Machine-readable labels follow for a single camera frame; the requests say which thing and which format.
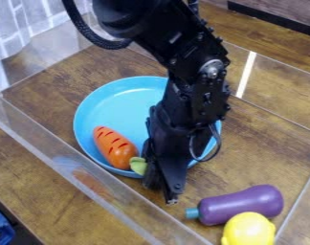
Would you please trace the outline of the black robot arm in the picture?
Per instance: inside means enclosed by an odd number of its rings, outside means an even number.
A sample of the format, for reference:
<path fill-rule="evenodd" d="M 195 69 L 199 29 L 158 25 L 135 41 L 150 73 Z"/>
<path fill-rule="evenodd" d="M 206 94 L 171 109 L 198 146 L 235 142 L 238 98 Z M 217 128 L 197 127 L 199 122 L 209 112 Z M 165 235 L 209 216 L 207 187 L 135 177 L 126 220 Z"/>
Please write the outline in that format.
<path fill-rule="evenodd" d="M 183 0 L 93 0 L 93 7 L 106 32 L 133 39 L 169 69 L 165 96 L 146 120 L 142 184 L 161 189 L 171 205 L 185 190 L 189 164 L 213 158 L 203 151 L 221 139 L 215 123 L 230 110 L 229 52 Z"/>

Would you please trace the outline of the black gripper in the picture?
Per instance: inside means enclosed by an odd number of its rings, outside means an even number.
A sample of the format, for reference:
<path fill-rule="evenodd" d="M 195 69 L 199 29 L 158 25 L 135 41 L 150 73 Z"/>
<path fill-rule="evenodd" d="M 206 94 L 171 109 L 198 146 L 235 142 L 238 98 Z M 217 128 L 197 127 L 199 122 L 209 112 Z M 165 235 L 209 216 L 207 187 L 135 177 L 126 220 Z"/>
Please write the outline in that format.
<path fill-rule="evenodd" d="M 149 139 L 142 147 L 146 161 L 142 185 L 159 190 L 163 178 L 169 205 L 178 202 L 178 195 L 185 190 L 190 164 L 217 155 L 206 147 L 211 140 L 222 144 L 217 122 L 230 110 L 230 94 L 230 86 L 222 78 L 198 78 L 194 84 L 187 84 L 170 77 L 163 98 L 150 108 Z"/>

